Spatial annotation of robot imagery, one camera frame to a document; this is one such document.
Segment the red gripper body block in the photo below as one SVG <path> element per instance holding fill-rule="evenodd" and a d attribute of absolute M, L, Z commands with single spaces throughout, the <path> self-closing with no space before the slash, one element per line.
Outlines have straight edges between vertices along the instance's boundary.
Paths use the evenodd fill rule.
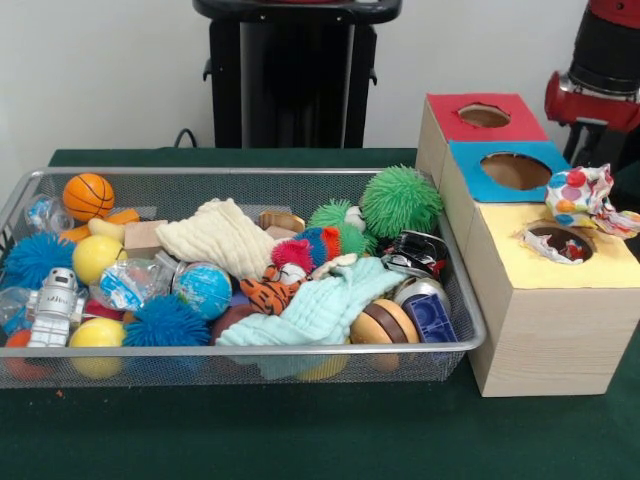
<path fill-rule="evenodd" d="M 600 125 L 624 133 L 639 126 L 637 99 L 584 88 L 559 71 L 547 83 L 544 110 L 549 120 L 561 125 Z"/>

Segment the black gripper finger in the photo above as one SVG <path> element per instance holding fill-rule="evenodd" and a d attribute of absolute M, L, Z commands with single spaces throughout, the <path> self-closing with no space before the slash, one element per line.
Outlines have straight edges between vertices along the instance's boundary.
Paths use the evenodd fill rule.
<path fill-rule="evenodd" d="M 583 131 L 586 131 L 586 135 L 589 135 L 589 127 L 586 123 L 575 122 L 569 126 L 569 135 L 563 150 L 563 156 L 566 160 L 578 160 L 580 158 L 584 150 Z"/>

